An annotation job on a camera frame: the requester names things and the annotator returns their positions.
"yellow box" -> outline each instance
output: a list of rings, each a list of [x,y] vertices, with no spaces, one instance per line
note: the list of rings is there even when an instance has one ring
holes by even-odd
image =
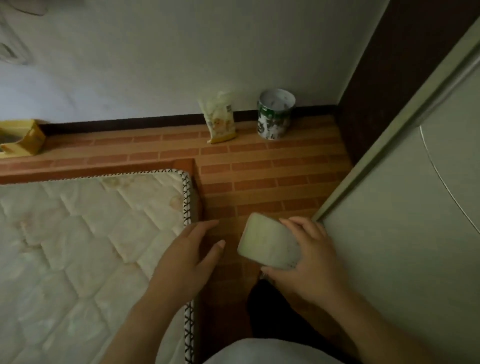
[[[0,140],[2,134],[19,140],[0,144],[0,158],[34,156],[45,142],[45,135],[33,119],[0,121]]]

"floor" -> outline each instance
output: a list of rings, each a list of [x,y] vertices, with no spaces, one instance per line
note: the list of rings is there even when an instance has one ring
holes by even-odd
[[[2,175],[194,158],[204,218],[220,219],[201,253],[220,239],[227,242],[199,300],[198,355],[204,360],[251,335],[244,305],[260,267],[236,252],[248,215],[311,217],[352,167],[331,116],[296,120],[278,141],[262,139],[254,121],[237,123],[237,130],[236,139],[212,146],[206,125],[57,135],[38,156],[0,160],[0,181]],[[325,312],[284,293],[317,330],[351,351]]]

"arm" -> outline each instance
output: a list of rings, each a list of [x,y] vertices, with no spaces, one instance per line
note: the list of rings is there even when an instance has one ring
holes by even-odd
[[[363,363],[434,363],[426,346],[386,321],[350,288],[322,225],[299,217],[280,221],[295,235],[302,259],[293,270],[263,267],[264,273],[327,311],[353,340]]]
[[[225,241],[216,243],[199,262],[206,231],[218,220],[187,226],[158,262],[143,297],[129,312],[101,364],[154,363],[173,316],[207,283],[222,256]]]

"hand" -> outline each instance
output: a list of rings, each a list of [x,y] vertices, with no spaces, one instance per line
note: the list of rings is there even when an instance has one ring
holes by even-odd
[[[334,302],[339,294],[349,291],[347,273],[337,259],[325,228],[318,222],[301,217],[281,218],[280,222],[297,239],[302,258],[295,269],[262,267],[262,272],[323,308]]]
[[[225,240],[220,240],[199,262],[200,242],[216,225],[218,220],[185,227],[158,262],[145,295],[166,301],[175,312],[190,302],[207,283],[223,254]]]

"person's right hand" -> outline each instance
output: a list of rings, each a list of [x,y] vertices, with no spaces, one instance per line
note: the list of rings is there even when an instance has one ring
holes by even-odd
[[[303,299],[323,308],[349,291],[347,273],[339,262],[325,228],[308,218],[280,219],[300,246],[302,258],[295,269],[262,267],[262,272]]]

